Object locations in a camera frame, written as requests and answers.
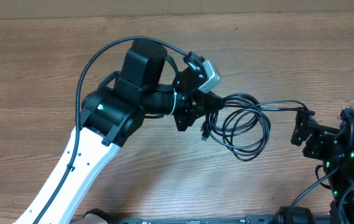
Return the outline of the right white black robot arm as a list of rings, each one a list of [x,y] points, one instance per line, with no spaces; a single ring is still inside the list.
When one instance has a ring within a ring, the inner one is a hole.
[[[333,194],[330,215],[325,223],[354,223],[354,105],[342,108],[339,128],[320,125],[312,113],[301,110],[291,143],[303,147],[303,155],[321,161],[325,173],[317,185],[327,180]]]

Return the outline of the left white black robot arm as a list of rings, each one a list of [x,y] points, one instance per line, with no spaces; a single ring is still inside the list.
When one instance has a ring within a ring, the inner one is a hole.
[[[164,65],[175,65],[172,46],[150,37],[131,38],[122,69],[110,73],[86,97],[76,96],[75,127],[54,170],[19,217],[19,223],[68,223],[98,174],[145,119],[171,116],[179,131],[220,110],[213,93],[221,82],[217,67],[183,52],[185,70],[171,84],[159,79]]]

